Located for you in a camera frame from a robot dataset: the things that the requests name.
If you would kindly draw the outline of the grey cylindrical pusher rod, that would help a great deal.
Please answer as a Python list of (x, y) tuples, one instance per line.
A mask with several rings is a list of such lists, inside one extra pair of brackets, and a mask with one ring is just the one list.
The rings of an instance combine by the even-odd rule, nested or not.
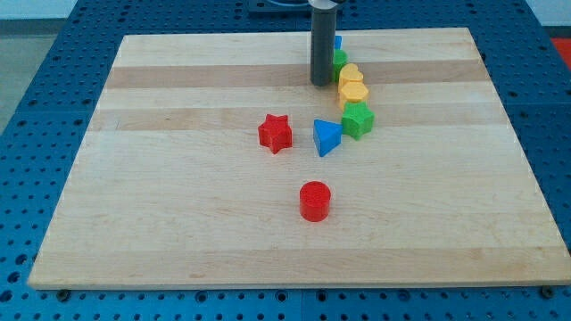
[(310, 30), (310, 81), (327, 86), (333, 79), (336, 4), (313, 4)]

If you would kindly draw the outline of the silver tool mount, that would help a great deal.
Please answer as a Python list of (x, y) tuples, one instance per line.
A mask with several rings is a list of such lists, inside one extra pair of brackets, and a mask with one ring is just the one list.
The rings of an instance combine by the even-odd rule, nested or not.
[(335, 9), (341, 0), (308, 0), (308, 3), (313, 9), (331, 10)]

